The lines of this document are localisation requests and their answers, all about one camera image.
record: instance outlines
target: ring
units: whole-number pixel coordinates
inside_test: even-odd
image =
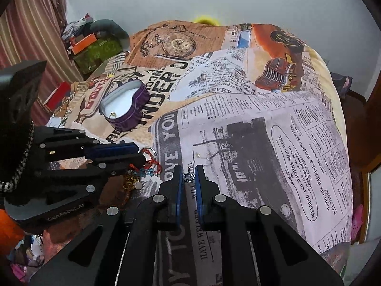
[[[151,151],[154,153],[154,160],[157,160],[157,153],[156,153],[156,151],[155,151],[152,147],[144,146],[144,147],[142,147],[142,148],[138,151],[138,153],[140,153],[144,148],[151,150]]]

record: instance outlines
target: red striped curtain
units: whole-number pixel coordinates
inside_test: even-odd
[[[39,95],[32,107],[36,125],[44,125],[52,113],[43,105],[60,83],[82,79],[66,54],[61,31],[66,21],[64,0],[11,0],[0,17],[0,68],[23,60],[46,60]]]

